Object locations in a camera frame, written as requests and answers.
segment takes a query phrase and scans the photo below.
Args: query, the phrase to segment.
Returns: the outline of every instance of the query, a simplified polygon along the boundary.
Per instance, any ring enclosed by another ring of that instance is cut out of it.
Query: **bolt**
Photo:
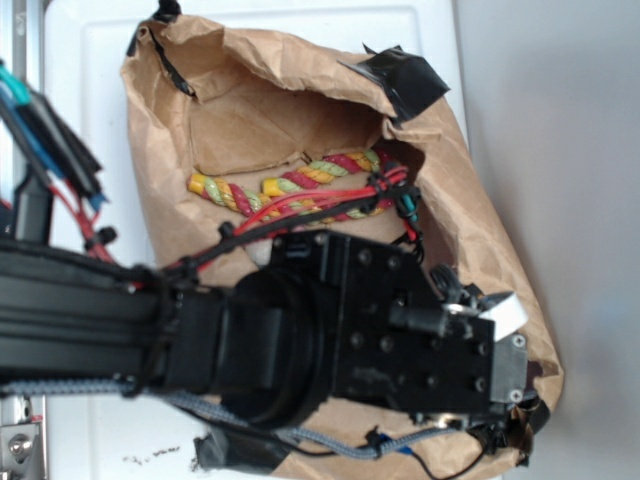
[[[429,345],[433,350],[438,351],[442,348],[442,340],[440,340],[439,338],[432,338],[429,342]]]
[[[398,307],[406,306],[408,301],[409,301],[409,296],[407,295],[407,292],[402,292],[402,291],[396,292],[393,298],[393,303]]]
[[[354,332],[351,334],[349,341],[351,342],[351,346],[355,350],[358,350],[364,345],[364,336],[360,332]]]
[[[487,381],[484,379],[484,377],[478,377],[476,378],[476,381],[473,382],[473,387],[476,389],[476,392],[484,392],[487,388]]]
[[[316,233],[313,240],[316,242],[316,245],[324,245],[327,243],[327,234],[324,232]]]
[[[440,383],[440,380],[438,380],[438,377],[435,375],[428,375],[427,376],[427,387],[429,387],[430,389],[434,389],[438,386],[438,384]]]
[[[391,353],[393,351],[393,338],[389,335],[380,339],[380,350],[384,353]]]
[[[522,348],[527,344],[527,339],[522,335],[514,335],[513,344],[518,348]]]
[[[485,342],[481,342],[478,344],[476,351],[484,357],[489,353],[489,345]]]
[[[424,413],[422,412],[417,412],[413,414],[413,423],[416,425],[422,425],[424,424],[424,422],[426,421],[426,417],[424,415]]]
[[[509,399],[513,403],[520,403],[522,401],[522,398],[522,390],[511,390],[511,392],[509,393]]]
[[[389,267],[389,270],[392,270],[392,271],[399,269],[400,259],[395,255],[389,257],[389,259],[387,260],[387,267]]]
[[[358,261],[365,267],[369,266],[371,264],[371,250],[368,248],[360,250],[358,252]]]
[[[9,440],[9,452],[14,457],[28,457],[31,453],[31,447],[32,444],[29,437],[21,433]]]

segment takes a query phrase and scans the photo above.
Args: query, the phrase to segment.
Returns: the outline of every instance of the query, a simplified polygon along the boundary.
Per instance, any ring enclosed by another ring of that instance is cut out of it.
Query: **metal frame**
[[[42,90],[44,85],[44,13],[50,3],[51,0],[0,2],[0,57],[14,74],[25,79],[36,90]],[[13,201],[13,189],[24,174],[25,162],[20,152],[14,148],[6,129],[0,128],[0,197]],[[29,420],[25,417],[27,411],[28,417],[41,416],[42,421],[38,424],[24,424]],[[30,400],[24,397],[5,398],[0,402],[0,412],[0,436],[1,431],[8,432],[8,429],[16,428],[14,425],[22,424],[18,428],[27,430],[38,427],[40,443],[37,451],[42,452],[42,468],[21,473],[26,474],[25,478],[30,480],[48,478],[45,397],[37,396]],[[4,451],[9,446],[3,442],[1,448],[4,458],[7,453]]]

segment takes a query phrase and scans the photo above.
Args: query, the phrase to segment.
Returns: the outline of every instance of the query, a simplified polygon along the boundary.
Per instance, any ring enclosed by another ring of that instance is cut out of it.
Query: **gray wall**
[[[640,465],[640,1],[458,0],[470,147],[566,368],[517,479]]]

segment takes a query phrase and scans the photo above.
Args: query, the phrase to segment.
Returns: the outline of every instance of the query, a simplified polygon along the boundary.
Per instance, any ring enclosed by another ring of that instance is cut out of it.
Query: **twisted rope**
[[[294,171],[286,172],[279,178],[267,178],[262,182],[262,192],[254,192],[248,188],[227,182],[222,177],[209,177],[201,173],[194,173],[187,181],[187,189],[200,195],[221,207],[239,212],[245,217],[251,217],[265,205],[271,203],[273,197],[279,197],[303,189],[315,189],[319,185],[331,183],[336,177],[344,177],[362,171],[377,172],[380,170],[380,157],[373,150],[339,155],[329,155],[322,160],[311,162]],[[279,211],[270,214],[277,217],[290,210],[314,205],[312,200],[292,202],[282,206]],[[369,215],[358,209],[349,210],[335,217],[326,218],[323,223],[346,221],[377,215],[388,208],[387,204],[376,208]],[[317,212],[319,208],[310,208],[302,214]]]

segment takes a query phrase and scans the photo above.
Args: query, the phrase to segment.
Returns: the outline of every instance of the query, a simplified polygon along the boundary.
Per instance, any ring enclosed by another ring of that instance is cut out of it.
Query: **metal bracket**
[[[509,335],[495,344],[491,401],[520,403],[527,384],[527,340]]]
[[[0,427],[1,480],[46,478],[41,427],[40,422]]]

